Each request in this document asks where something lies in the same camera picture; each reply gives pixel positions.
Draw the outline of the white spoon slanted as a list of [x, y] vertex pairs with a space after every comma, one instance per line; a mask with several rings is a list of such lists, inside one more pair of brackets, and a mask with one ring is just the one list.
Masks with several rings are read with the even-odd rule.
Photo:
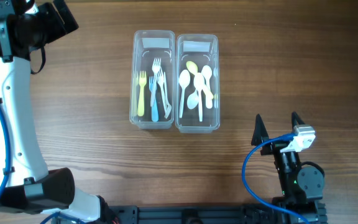
[[198, 100], [199, 100], [198, 91], [195, 90], [187, 98], [186, 105], [188, 109], [189, 110], [195, 109], [195, 107], [198, 105]]

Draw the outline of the white fork slanted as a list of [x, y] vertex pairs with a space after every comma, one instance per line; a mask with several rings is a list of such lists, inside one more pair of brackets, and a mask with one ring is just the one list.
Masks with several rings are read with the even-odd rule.
[[164, 102], [164, 88], [163, 88], [163, 83], [164, 83], [164, 80], [163, 80], [163, 71], [162, 69], [159, 71], [158, 75], [157, 75], [157, 83], [160, 87], [160, 90], [161, 90], [161, 95], [162, 95], [162, 103], [163, 103], [163, 107], [164, 107], [164, 112], [166, 112], [166, 104]]

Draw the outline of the white spoon thin handle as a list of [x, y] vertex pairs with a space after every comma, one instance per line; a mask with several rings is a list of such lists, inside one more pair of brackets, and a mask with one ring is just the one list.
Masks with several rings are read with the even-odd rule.
[[179, 118], [182, 118], [183, 117], [183, 108], [184, 108], [184, 99], [185, 99], [185, 89], [190, 84], [190, 73], [187, 69], [184, 69], [181, 72], [178, 81], [181, 86]]

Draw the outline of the yellow plastic fork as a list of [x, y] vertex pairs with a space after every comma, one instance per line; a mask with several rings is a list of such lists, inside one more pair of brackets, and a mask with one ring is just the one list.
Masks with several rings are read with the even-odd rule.
[[144, 115], [144, 87], [147, 84], [147, 74], [146, 71], [141, 71], [139, 75], [139, 86], [140, 86], [140, 92], [139, 92], [139, 101], [138, 101], [138, 107], [137, 107], [137, 115], [139, 117]]

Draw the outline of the yellow plastic spoon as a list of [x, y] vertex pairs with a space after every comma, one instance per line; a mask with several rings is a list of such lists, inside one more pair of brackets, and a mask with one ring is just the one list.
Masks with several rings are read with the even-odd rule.
[[187, 61], [186, 67], [189, 70], [189, 72], [194, 75], [195, 88], [198, 91], [204, 91], [206, 98], [212, 100], [213, 94], [211, 90], [206, 86], [204, 76], [201, 73], [198, 73], [198, 66], [192, 61]]

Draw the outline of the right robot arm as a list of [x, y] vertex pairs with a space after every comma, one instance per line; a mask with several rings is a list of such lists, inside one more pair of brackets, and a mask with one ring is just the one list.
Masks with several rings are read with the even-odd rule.
[[[291, 114], [292, 131], [270, 138], [261, 115], [255, 117], [251, 140], [253, 150], [248, 153], [242, 167], [242, 181], [248, 191], [264, 208], [257, 206], [254, 215], [267, 218], [267, 223], [327, 223], [328, 216], [323, 198], [325, 173], [311, 161], [300, 161], [299, 153], [309, 148], [316, 138], [314, 128], [298, 116]], [[246, 164], [251, 155], [260, 150], [261, 156], [272, 155], [282, 190], [281, 197], [270, 203], [257, 196], [246, 183]]]

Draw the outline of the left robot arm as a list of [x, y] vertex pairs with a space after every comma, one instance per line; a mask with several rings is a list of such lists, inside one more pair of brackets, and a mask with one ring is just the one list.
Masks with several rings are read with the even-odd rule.
[[117, 223], [100, 196], [75, 186], [70, 169], [50, 170], [35, 133], [30, 54], [77, 30], [64, 0], [0, 1], [0, 212], [48, 220]]

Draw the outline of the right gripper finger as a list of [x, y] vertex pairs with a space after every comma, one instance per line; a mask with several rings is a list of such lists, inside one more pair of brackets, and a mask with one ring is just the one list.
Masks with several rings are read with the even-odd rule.
[[298, 115], [298, 113], [296, 111], [294, 111], [291, 114], [291, 125], [294, 128], [295, 126], [298, 125], [304, 125], [305, 122], [300, 118], [300, 116]]
[[255, 117], [255, 128], [251, 140], [251, 145], [258, 146], [267, 140], [269, 140], [269, 134], [265, 128], [261, 115], [257, 114]]

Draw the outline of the white fork tines down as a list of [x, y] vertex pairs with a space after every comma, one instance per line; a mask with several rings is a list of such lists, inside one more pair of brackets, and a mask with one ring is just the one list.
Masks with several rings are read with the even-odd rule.
[[166, 74], [165, 72], [163, 72], [163, 80], [164, 80], [164, 83], [163, 83], [163, 88], [164, 88], [164, 102], [166, 104], [166, 112], [165, 112], [165, 118], [167, 119], [168, 116], [170, 115], [170, 112], [172, 110], [172, 106], [171, 104], [169, 103], [169, 100], [168, 100], [168, 91], [167, 91], [167, 79], [166, 79]]

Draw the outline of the white fork wide handle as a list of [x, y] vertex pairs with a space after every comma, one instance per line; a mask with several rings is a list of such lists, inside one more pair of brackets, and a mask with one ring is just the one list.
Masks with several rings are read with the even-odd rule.
[[157, 91], [157, 82], [155, 81], [154, 76], [149, 77], [149, 90], [151, 92], [151, 97], [150, 97], [150, 107], [152, 113], [151, 118], [153, 122], [157, 122], [159, 119], [156, 97], [155, 97]]

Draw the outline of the white spoon wide handle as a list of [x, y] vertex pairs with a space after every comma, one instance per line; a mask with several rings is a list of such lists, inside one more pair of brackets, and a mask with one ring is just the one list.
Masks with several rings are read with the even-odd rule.
[[213, 94], [211, 93], [210, 88], [210, 78], [212, 77], [212, 69], [209, 65], [205, 65], [202, 68], [201, 74], [204, 77], [205, 80], [205, 95], [206, 95], [206, 107], [207, 109], [211, 109], [213, 107]]

